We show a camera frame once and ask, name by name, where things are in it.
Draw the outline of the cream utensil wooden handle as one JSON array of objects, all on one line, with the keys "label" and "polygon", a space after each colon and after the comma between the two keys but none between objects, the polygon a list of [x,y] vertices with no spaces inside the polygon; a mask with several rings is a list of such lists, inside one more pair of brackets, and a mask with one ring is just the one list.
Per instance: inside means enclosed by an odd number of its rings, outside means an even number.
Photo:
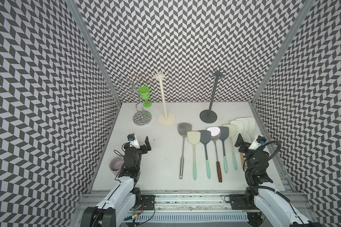
[{"label": "cream utensil wooden handle", "polygon": [[251,138],[251,136],[250,136],[250,134],[248,132],[248,130],[249,130],[249,121],[248,121],[248,119],[247,118],[238,118],[237,120],[243,122],[242,133],[243,133],[244,141],[248,142],[248,143],[252,143],[252,138]]}]

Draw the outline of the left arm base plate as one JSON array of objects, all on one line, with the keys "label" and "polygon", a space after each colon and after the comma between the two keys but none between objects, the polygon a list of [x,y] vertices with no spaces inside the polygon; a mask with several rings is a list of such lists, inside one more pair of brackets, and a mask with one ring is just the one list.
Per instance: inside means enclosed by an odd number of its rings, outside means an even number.
[{"label": "left arm base plate", "polygon": [[138,211],[151,211],[154,210],[155,195],[137,195],[135,197],[134,209]]}]

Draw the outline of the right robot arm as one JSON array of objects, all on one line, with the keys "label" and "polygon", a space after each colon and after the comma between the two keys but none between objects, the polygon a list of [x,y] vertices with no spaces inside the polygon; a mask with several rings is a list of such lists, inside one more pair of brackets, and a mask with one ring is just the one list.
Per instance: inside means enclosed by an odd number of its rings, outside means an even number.
[{"label": "right robot arm", "polygon": [[295,208],[267,174],[269,161],[280,151],[279,141],[267,141],[258,135],[253,142],[246,142],[238,134],[235,147],[244,154],[247,167],[244,171],[248,187],[243,197],[247,207],[258,208],[274,227],[321,227]]}]

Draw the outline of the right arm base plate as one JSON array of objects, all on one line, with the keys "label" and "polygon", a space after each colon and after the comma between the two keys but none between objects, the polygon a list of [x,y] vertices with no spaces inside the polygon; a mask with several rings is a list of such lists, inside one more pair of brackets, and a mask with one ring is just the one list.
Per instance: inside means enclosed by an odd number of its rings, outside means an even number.
[{"label": "right arm base plate", "polygon": [[252,195],[231,194],[228,196],[233,210],[257,210]]}]

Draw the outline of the all steel turner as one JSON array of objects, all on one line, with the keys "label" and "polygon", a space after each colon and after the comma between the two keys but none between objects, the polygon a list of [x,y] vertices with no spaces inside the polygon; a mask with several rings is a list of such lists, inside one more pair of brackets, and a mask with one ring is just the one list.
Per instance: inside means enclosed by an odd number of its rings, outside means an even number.
[{"label": "all steel turner", "polygon": [[179,179],[183,179],[183,168],[184,168],[184,146],[187,133],[192,130],[192,125],[189,123],[179,123],[178,133],[182,136],[182,153],[181,153],[181,163],[180,163],[180,176]]}]

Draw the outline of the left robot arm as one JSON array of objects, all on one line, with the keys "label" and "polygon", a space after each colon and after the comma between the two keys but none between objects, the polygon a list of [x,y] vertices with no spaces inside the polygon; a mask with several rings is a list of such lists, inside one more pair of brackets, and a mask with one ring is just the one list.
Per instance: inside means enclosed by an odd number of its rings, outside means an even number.
[{"label": "left robot arm", "polygon": [[117,184],[108,195],[94,207],[88,207],[81,219],[81,227],[119,227],[131,209],[141,204],[141,191],[136,187],[141,171],[142,155],[152,148],[149,138],[139,145],[134,134],[127,136],[124,144],[123,165],[115,177]]}]

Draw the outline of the grey spatula mint handle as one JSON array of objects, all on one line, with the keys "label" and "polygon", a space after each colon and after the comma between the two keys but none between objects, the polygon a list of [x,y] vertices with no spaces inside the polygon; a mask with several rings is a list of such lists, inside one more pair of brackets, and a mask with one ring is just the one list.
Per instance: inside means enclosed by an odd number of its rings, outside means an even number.
[{"label": "grey spatula mint handle", "polygon": [[209,166],[209,160],[208,160],[208,153],[207,153],[207,145],[211,141],[211,132],[208,130],[200,130],[201,137],[200,142],[204,145],[205,150],[205,157],[206,157],[206,175],[207,178],[211,178],[211,172],[210,172],[210,166]]},{"label": "grey spatula mint handle", "polygon": [[222,142],[222,147],[223,147],[223,164],[224,164],[224,172],[227,174],[228,173],[228,164],[227,164],[227,159],[226,159],[226,152],[225,152],[225,140],[229,137],[229,128],[225,126],[221,126],[220,128],[220,140]]}]

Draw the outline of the dark grey utensil rack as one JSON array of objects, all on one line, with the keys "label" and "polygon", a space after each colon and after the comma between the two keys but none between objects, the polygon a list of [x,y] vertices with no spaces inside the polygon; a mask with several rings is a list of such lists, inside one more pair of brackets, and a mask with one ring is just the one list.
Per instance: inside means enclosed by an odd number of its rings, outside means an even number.
[{"label": "dark grey utensil rack", "polygon": [[217,114],[214,111],[212,111],[212,106],[213,106],[213,102],[215,98],[215,93],[217,90],[218,81],[220,78],[224,77],[224,74],[220,71],[216,71],[214,73],[214,76],[215,76],[215,81],[214,81],[214,85],[213,85],[213,89],[211,93],[209,108],[207,110],[203,110],[199,115],[200,119],[203,122],[208,123],[208,124],[214,123],[217,120]]}]

